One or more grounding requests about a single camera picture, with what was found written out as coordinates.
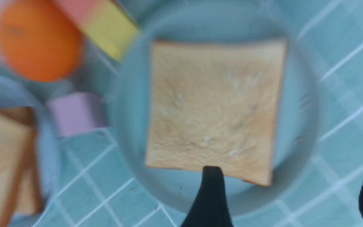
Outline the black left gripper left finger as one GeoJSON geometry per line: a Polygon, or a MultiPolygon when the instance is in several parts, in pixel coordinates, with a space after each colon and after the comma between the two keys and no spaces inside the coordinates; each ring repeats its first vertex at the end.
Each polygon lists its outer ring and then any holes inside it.
{"type": "Polygon", "coordinates": [[[182,227],[232,227],[224,175],[217,166],[203,167],[202,181],[182,227]]]}

